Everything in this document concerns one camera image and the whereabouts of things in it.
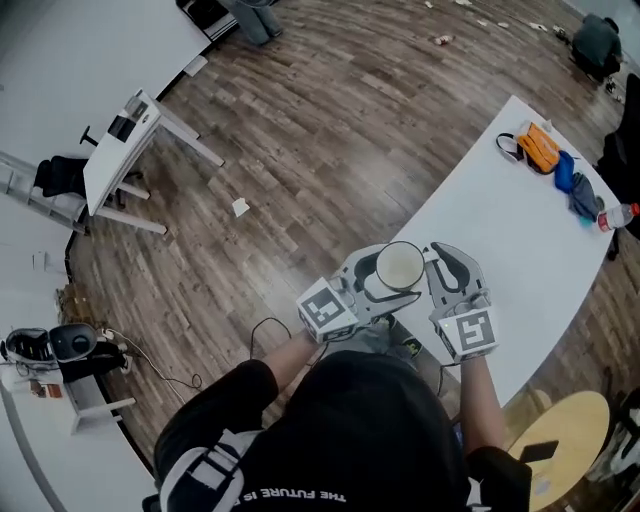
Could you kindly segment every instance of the smartphone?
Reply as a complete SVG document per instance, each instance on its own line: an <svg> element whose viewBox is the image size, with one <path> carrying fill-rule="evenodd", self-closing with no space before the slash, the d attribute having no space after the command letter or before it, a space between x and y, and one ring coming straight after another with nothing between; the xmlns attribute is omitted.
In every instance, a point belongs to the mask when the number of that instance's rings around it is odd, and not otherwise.
<svg viewBox="0 0 640 512"><path fill-rule="evenodd" d="M520 462L538 462L553 457L558 448L559 441L547 441L545 443L530 444L524 447L520 455Z"/></svg>

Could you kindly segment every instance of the gray pants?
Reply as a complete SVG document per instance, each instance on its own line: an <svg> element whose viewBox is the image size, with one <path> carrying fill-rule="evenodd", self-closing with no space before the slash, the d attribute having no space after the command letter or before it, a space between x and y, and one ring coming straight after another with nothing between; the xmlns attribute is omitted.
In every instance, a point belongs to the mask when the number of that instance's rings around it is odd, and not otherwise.
<svg viewBox="0 0 640 512"><path fill-rule="evenodd" d="M271 12L271 7L253 9L237 0L218 0L237 20L238 25L255 45L263 45L282 33L282 27Z"/></svg>
<svg viewBox="0 0 640 512"><path fill-rule="evenodd" d="M416 369L413 359L411 359L411 351L404 345L392 343L389 327L386 324L374 324L358 332L351 339L330 343L326 355L341 350L354 350L356 352L366 352L369 354L385 354L400 359L414 370Z"/></svg>

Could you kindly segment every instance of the black hair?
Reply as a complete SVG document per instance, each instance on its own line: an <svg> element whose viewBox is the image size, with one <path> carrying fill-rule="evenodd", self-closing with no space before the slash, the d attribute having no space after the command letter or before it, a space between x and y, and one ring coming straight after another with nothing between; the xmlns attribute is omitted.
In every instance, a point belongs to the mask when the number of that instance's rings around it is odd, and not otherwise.
<svg viewBox="0 0 640 512"><path fill-rule="evenodd" d="M620 33L620 29L618 28L618 25L616 25L615 21L613 21L611 18L605 18L604 21L611 25L611 28L616 31L616 34Z"/></svg>

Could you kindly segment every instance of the round table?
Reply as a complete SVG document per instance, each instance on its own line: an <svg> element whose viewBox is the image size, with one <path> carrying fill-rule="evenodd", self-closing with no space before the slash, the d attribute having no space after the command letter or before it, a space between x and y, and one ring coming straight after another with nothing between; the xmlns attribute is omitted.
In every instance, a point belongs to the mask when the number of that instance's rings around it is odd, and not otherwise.
<svg viewBox="0 0 640 512"><path fill-rule="evenodd" d="M582 391L551 407L516 440L509 449L516 459L525 446L558 441L553 457L528 463L533 472L530 512L550 505L578 483L600 453L608 428L605 398Z"/></svg>

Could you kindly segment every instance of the orange bag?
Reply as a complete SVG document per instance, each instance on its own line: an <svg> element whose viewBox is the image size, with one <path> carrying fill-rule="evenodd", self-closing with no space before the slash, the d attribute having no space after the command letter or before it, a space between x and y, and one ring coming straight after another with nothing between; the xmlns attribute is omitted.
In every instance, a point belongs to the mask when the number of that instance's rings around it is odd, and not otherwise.
<svg viewBox="0 0 640 512"><path fill-rule="evenodd" d="M550 174L560 160L560 148L537 124L530 123L527 132L516 139L527 155L527 163L540 174Z"/></svg>

